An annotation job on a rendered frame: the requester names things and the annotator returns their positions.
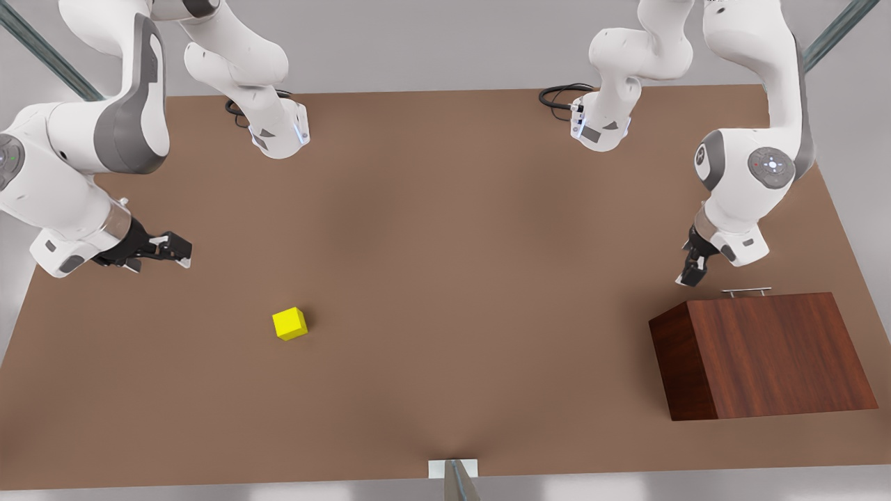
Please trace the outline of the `brown wooden drawer cabinet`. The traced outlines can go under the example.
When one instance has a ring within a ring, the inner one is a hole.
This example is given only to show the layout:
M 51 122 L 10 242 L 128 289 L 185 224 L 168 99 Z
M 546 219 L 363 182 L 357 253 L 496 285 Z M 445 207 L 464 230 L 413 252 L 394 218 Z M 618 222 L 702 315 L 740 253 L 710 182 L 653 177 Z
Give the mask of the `brown wooden drawer cabinet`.
M 675 421 L 878 408 L 830 292 L 691 299 L 649 330 Z

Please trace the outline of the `yellow cube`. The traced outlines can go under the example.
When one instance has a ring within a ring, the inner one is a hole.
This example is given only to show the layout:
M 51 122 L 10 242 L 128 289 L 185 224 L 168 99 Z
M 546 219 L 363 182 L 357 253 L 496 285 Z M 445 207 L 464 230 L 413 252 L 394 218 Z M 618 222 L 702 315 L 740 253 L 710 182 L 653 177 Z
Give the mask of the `yellow cube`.
M 308 322 L 303 311 L 297 307 L 277 312 L 271 316 L 271 320 L 280 340 L 293 340 L 308 333 Z

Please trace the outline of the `silver frame post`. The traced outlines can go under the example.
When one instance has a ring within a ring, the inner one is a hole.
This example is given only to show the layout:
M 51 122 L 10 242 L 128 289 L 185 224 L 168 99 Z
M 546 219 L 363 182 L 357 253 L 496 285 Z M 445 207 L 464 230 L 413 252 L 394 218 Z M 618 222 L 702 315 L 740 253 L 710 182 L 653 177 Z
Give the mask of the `silver frame post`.
M 77 96 L 87 102 L 105 97 L 63 55 L 47 42 L 7 0 L 0 0 L 0 26 L 3 26 L 26 50 L 51 70 Z
M 804 73 L 818 63 L 859 24 L 881 0 L 850 0 L 841 13 L 805 48 Z
M 443 463 L 443 501 L 481 501 L 461 460 L 449 459 Z

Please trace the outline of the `white frame post foot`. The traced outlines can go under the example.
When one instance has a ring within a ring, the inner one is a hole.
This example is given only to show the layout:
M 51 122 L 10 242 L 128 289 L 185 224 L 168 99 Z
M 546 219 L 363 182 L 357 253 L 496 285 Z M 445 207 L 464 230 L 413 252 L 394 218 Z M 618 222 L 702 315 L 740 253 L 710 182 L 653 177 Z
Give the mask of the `white frame post foot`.
M 430 479 L 445 479 L 446 471 L 452 470 L 452 463 L 461 464 L 465 472 L 471 478 L 478 478 L 480 473 L 478 470 L 477 459 L 439 459 L 427 462 L 427 476 Z

